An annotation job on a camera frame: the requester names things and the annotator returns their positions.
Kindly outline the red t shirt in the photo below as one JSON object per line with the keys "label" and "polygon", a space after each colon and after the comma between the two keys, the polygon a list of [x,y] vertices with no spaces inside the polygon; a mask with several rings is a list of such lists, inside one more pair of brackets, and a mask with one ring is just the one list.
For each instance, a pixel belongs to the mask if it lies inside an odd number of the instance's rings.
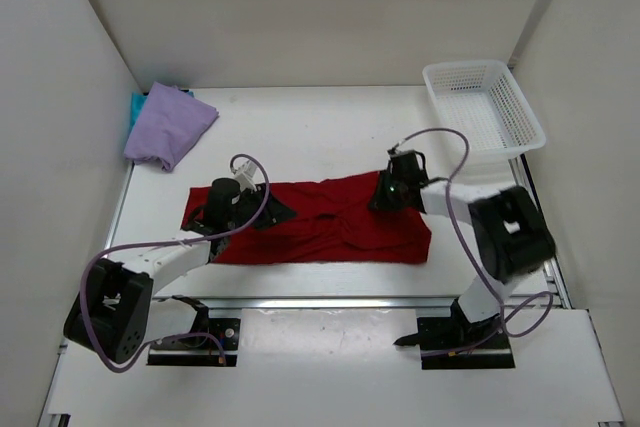
{"label": "red t shirt", "polygon": [[282,182],[271,193],[296,217],[265,230],[250,227],[232,237],[221,264],[427,261],[431,230],[413,209],[372,211],[378,174],[321,182]]}

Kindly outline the lilac t shirt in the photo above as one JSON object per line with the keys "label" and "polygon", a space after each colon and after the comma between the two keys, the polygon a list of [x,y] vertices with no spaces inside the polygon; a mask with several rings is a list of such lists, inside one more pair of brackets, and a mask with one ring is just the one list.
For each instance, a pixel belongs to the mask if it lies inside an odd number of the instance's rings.
{"label": "lilac t shirt", "polygon": [[131,128],[124,157],[172,172],[218,118],[215,107],[155,82]]}

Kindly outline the teal t shirt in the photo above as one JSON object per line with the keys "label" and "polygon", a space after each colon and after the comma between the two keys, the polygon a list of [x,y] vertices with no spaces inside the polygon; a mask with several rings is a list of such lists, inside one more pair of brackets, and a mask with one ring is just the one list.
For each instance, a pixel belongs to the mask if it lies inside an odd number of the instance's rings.
{"label": "teal t shirt", "polygon": [[147,130],[152,126],[171,130],[181,122],[185,113],[183,107],[189,105],[186,97],[194,97],[191,90],[173,87],[154,87],[146,95],[133,93],[130,102],[130,119],[128,134],[136,130],[136,123],[143,117],[142,127]]}

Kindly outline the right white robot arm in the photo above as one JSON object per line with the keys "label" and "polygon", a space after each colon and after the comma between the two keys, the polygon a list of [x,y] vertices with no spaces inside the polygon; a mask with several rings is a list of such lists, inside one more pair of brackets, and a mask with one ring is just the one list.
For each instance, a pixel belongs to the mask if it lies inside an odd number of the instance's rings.
{"label": "right white robot arm", "polygon": [[446,217],[463,250],[471,252],[459,225],[473,230],[478,257],[472,257],[476,277],[452,305],[449,334],[470,347],[486,331],[485,323],[501,316],[506,299],[521,280],[556,253],[555,241],[526,189],[504,190],[431,178],[426,157],[415,151],[388,151],[387,167],[379,173],[369,202],[373,211],[415,210]]}

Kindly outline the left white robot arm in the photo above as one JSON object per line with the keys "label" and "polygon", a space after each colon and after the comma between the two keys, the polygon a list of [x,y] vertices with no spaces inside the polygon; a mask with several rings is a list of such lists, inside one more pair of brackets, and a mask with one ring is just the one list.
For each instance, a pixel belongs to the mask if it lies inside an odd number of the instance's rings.
{"label": "left white robot arm", "polygon": [[265,230],[296,216],[266,183],[214,180],[204,202],[188,211],[185,238],[138,250],[125,262],[101,257],[84,272],[64,337],[100,354],[114,372],[123,371],[153,343],[218,346],[201,301],[182,294],[157,300],[156,294],[220,257],[235,234]]}

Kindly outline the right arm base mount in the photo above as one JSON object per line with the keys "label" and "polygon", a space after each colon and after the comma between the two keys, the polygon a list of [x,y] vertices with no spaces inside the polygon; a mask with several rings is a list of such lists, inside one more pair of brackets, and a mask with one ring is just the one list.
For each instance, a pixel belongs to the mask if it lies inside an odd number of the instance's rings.
{"label": "right arm base mount", "polygon": [[417,331],[399,337],[394,346],[418,346],[423,371],[515,368],[511,344],[498,316],[470,323],[452,305],[448,317],[418,317],[416,322]]}

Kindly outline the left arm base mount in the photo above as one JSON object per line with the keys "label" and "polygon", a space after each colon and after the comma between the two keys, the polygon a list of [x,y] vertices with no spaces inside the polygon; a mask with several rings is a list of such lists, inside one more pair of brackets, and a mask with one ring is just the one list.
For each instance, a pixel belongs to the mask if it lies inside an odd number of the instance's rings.
{"label": "left arm base mount", "polygon": [[234,367],[240,314],[210,309],[198,299],[172,296],[151,304],[145,341],[149,366]]}

